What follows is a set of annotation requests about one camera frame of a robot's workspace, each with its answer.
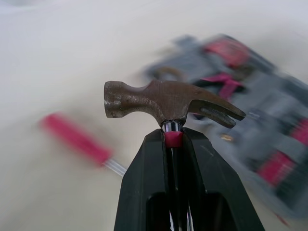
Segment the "blurred tools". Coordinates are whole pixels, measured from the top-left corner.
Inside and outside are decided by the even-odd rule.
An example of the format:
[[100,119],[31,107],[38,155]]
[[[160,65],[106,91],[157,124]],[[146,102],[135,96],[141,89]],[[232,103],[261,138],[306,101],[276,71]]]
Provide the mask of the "blurred tools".
[[203,134],[182,127],[188,112],[229,128],[229,116],[242,120],[244,112],[202,88],[157,80],[142,88],[106,82],[104,105],[107,117],[142,111],[161,127],[123,177],[115,231],[169,231],[169,212],[175,231],[191,230],[191,219],[195,231],[264,230],[235,171]]
[[126,169],[117,161],[111,159],[112,151],[110,149],[103,147],[91,135],[60,113],[46,116],[42,120],[42,125],[57,138],[77,149],[99,165],[103,164],[118,175],[124,176]]

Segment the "metal shaft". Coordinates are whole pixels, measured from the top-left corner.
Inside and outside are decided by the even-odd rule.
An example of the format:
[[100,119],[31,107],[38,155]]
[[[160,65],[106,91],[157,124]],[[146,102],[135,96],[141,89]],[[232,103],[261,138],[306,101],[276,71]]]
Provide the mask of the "metal shaft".
[[120,165],[117,161],[115,161],[114,159],[109,159],[107,161],[104,162],[104,165],[111,169],[112,171],[114,171],[116,174],[120,175],[121,177],[124,176],[124,174],[126,173],[126,168],[123,167],[122,165]]

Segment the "gray tool case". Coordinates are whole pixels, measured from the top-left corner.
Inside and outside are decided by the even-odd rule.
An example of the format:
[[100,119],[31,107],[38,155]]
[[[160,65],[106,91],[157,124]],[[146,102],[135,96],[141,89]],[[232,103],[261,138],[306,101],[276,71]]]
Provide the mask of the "gray tool case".
[[[221,64],[213,64],[204,47],[225,38],[234,40],[219,35],[198,42],[193,37],[184,36],[175,41],[179,51],[150,66],[146,70],[147,77],[198,85],[202,78],[224,70]],[[225,129],[195,115],[189,115],[189,119],[200,126],[211,125],[206,136],[214,148],[271,210],[280,216],[307,216],[308,143],[295,139],[290,131],[308,118],[308,86],[296,78],[282,77],[272,63],[251,49],[248,52],[246,64],[254,70],[242,81],[244,90],[235,91],[230,98],[230,102],[245,111],[247,117],[237,121],[233,129]],[[180,75],[172,71],[157,74],[157,70],[162,68],[175,69]],[[206,86],[205,89],[218,94],[216,86]],[[272,160],[277,152],[282,153],[292,165],[288,166],[288,172],[282,179],[273,184],[260,176],[260,168]]]

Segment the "tool case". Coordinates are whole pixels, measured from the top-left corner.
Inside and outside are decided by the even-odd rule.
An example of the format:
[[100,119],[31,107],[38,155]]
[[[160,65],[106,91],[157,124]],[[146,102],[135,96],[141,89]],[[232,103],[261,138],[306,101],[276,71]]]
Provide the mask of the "tool case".
[[[241,46],[238,60],[212,55],[212,51],[226,48],[221,45],[225,41]],[[179,51],[148,67],[147,77],[188,82],[222,97],[231,92],[225,99],[247,114],[233,129],[202,116],[189,118],[200,126],[211,125],[206,136],[214,148],[273,212],[294,218],[307,216],[308,86],[279,73],[272,63],[229,36],[204,42],[184,36],[175,44]],[[220,74],[235,75],[237,67],[232,64],[236,62],[250,71],[232,85],[232,77]]]

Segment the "hammer head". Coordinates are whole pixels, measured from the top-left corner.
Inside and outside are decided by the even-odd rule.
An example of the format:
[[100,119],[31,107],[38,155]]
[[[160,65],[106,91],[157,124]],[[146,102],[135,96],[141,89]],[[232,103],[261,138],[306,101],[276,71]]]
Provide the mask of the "hammer head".
[[104,105],[108,118],[124,117],[132,112],[151,114],[160,126],[174,120],[185,124],[187,113],[206,116],[219,124],[232,128],[242,120],[243,111],[194,85],[176,81],[153,80],[142,88],[134,88],[123,82],[108,81],[104,87]]

